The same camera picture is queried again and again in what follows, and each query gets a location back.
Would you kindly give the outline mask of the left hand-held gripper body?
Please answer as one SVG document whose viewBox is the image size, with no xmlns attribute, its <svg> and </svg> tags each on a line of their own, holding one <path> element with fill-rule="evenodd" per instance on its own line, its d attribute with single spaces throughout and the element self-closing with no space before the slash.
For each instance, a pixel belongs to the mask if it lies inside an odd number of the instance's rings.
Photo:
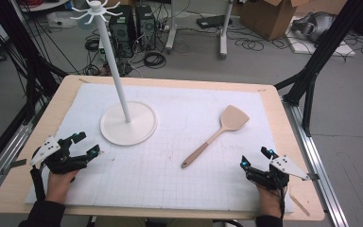
<svg viewBox="0 0 363 227">
<path fill-rule="evenodd" d="M 48 136 L 43 144 L 35 150 L 30 164 L 45 164 L 55 174 L 65 174 L 80 170 L 87 166 L 86 155 L 77 157 L 70 156 L 70 143 L 68 137 L 57 140 L 54 136 Z"/>
</svg>

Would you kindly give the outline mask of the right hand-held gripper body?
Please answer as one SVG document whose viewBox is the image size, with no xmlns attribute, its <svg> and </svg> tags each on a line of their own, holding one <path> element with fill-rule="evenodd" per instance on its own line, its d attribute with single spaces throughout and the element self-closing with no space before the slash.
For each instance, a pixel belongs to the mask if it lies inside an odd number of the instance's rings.
<svg viewBox="0 0 363 227">
<path fill-rule="evenodd" d="M 283 189 L 287 186 L 290 175 L 303 181 L 310 180 L 310 176 L 285 155 L 277 158 L 272 157 L 267 171 L 252 167 L 251 163 L 245 160 L 245 174 L 249 181 L 268 190 Z"/>
</svg>

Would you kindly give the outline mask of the wooden spatula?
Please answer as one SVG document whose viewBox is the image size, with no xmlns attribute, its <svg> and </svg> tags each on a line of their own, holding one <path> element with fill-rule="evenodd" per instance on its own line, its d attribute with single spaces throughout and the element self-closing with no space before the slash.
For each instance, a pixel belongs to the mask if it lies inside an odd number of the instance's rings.
<svg viewBox="0 0 363 227">
<path fill-rule="evenodd" d="M 190 166 L 201 155 L 201 153 L 205 151 L 216 138 L 218 138 L 221 133 L 225 131 L 238 131 L 249 120 L 250 117 L 242 110 L 238 109 L 233 105 L 227 106 L 220 116 L 220 129 L 207 141 L 205 141 L 200 147 L 198 147 L 194 152 L 192 152 L 181 163 L 181 168 L 187 168 L 188 166 Z"/>
</svg>

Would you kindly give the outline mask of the white hook stand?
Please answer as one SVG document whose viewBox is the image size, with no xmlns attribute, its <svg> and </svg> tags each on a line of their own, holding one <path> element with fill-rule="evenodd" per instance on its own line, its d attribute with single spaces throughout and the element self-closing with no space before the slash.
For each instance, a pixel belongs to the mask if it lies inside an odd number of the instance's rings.
<svg viewBox="0 0 363 227">
<path fill-rule="evenodd" d="M 88 17 L 86 25 L 95 22 L 98 28 L 100 40 L 103 44 L 106 59 L 110 66 L 114 86 L 120 101 L 117 106 L 110 107 L 100 122 L 100 130 L 103 136 L 111 143 L 118 146 L 134 146 L 145 142 L 155 132 L 158 125 L 158 118 L 154 110 L 147 104 L 139 101 L 127 101 L 123 89 L 123 84 L 117 69 L 115 56 L 106 24 L 106 15 L 120 16 L 120 13 L 113 13 L 111 9 L 116 9 L 120 3 L 113 7 L 106 7 L 108 0 L 85 0 L 87 9 L 76 9 L 81 12 L 79 17 L 73 20 L 81 20 Z"/>
</svg>

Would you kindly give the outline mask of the person's left hand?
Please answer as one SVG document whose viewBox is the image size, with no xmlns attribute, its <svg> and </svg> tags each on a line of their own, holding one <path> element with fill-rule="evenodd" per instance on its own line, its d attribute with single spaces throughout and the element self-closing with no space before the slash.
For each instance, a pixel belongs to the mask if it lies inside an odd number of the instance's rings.
<svg viewBox="0 0 363 227">
<path fill-rule="evenodd" d="M 71 182 L 77 175 L 77 170 L 65 174 L 55 174 L 50 172 L 45 199 L 47 201 L 64 204 Z"/>
</svg>

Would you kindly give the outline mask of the person's right hand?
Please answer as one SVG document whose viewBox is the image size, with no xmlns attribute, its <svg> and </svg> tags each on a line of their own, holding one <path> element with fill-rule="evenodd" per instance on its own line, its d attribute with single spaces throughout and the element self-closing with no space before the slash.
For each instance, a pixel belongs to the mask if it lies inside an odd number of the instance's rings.
<svg viewBox="0 0 363 227">
<path fill-rule="evenodd" d="M 257 185 L 260 201 L 260 214 L 280 218 L 282 216 L 281 199 L 279 193 L 274 190 L 267 190 Z"/>
</svg>

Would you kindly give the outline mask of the white grid mat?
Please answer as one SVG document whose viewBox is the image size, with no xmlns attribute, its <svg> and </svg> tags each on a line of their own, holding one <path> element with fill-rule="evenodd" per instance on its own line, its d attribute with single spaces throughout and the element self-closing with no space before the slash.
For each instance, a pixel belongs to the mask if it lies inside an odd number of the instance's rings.
<svg viewBox="0 0 363 227">
<path fill-rule="evenodd" d="M 105 139 L 100 120 L 118 105 L 114 86 L 84 83 L 57 131 L 66 138 L 84 131 L 72 155 L 94 145 L 102 152 L 81 170 L 67 196 L 70 205 L 217 211 L 255 211 L 259 196 L 240 166 L 245 156 L 261 170 L 269 161 L 261 147 L 274 148 L 264 102 L 254 92 L 128 86 L 129 101 L 151 107 L 158 126 L 145 142 L 120 147 Z M 182 162 L 220 129 L 233 105 L 250 117 L 238 131 L 225 131 L 187 168 Z"/>
</svg>

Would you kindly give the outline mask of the black computer tower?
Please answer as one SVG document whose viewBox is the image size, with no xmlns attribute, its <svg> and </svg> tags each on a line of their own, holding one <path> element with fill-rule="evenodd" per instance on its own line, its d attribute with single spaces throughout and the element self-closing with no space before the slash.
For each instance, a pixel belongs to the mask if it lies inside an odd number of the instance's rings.
<svg viewBox="0 0 363 227">
<path fill-rule="evenodd" d="M 136 39 L 135 24 L 131 5 L 119 5 L 111 9 L 109 29 L 112 35 L 112 45 L 116 57 L 130 58 L 133 55 L 132 43 Z"/>
<path fill-rule="evenodd" d="M 141 48 L 143 50 L 154 50 L 156 48 L 155 40 L 155 17 L 152 14 L 150 6 L 137 6 L 136 13 L 136 25 L 137 34 Z"/>
</svg>

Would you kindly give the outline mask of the white stand leg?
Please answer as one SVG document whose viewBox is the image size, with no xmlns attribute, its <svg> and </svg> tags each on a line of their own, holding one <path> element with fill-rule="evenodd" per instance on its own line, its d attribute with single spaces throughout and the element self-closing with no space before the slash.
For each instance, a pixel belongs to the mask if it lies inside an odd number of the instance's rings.
<svg viewBox="0 0 363 227">
<path fill-rule="evenodd" d="M 233 0 L 227 0 L 224 22 L 219 35 L 219 56 L 222 60 L 225 60 L 227 58 L 227 30 L 228 30 L 229 20 L 232 14 L 232 9 L 233 9 Z"/>
<path fill-rule="evenodd" d="M 170 25 L 169 25 L 167 41 L 165 44 L 165 50 L 168 54 L 170 54 L 173 49 L 173 44 L 174 44 L 176 32 L 177 32 L 177 25 L 176 25 L 176 19 L 175 19 L 175 16 L 176 16 L 175 1 L 176 0 L 171 0 L 171 4 L 170 4 Z"/>
</svg>

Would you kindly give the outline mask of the grey bag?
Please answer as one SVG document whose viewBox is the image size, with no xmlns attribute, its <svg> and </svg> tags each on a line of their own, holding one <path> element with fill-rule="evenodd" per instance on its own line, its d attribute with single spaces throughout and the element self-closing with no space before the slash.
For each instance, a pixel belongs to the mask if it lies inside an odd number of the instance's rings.
<svg viewBox="0 0 363 227">
<path fill-rule="evenodd" d="M 299 31 L 310 42 L 317 44 L 335 20 L 336 16 L 328 12 L 309 12 L 301 19 L 294 20 L 291 30 Z"/>
</svg>

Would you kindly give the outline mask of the cardboard box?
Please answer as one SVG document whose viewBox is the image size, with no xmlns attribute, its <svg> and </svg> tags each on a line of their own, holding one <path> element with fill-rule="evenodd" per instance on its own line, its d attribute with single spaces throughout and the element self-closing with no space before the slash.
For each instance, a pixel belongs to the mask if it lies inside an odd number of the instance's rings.
<svg viewBox="0 0 363 227">
<path fill-rule="evenodd" d="M 298 6 L 310 0 L 247 0 L 240 13 L 240 23 L 272 41 L 285 35 Z"/>
</svg>

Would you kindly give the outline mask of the black flat device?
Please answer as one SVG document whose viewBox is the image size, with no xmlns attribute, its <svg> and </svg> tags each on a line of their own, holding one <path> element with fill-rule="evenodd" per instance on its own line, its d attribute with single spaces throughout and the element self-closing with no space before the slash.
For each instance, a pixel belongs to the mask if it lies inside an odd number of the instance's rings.
<svg viewBox="0 0 363 227">
<path fill-rule="evenodd" d="M 224 27 L 225 19 L 226 19 L 225 15 L 217 15 L 211 17 L 198 18 L 196 20 L 196 23 L 202 29 L 212 28 L 212 27 Z"/>
</svg>

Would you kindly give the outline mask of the black metal frame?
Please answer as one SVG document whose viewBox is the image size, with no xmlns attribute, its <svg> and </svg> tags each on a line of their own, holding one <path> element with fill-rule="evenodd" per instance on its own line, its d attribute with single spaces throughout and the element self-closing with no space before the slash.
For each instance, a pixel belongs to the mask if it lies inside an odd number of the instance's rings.
<svg viewBox="0 0 363 227">
<path fill-rule="evenodd" d="M 26 79 L 26 104 L 0 136 L 1 154 L 15 131 L 24 122 L 28 123 L 36 115 L 37 102 L 42 97 L 52 98 L 58 90 L 60 84 L 55 75 L 64 79 L 68 73 L 43 57 L 26 31 L 10 0 L 0 0 L 0 26 L 9 36 L 16 51 L 12 50 L 1 35 L 0 44 L 9 54 L 18 76 Z"/>
<path fill-rule="evenodd" d="M 289 92 L 283 96 L 283 101 L 290 106 L 298 107 L 305 96 L 302 128 L 308 137 L 311 137 L 310 121 L 317 77 L 362 13 L 363 0 L 347 0 L 305 67 L 296 75 L 274 85 L 277 90 L 291 85 Z"/>
</svg>

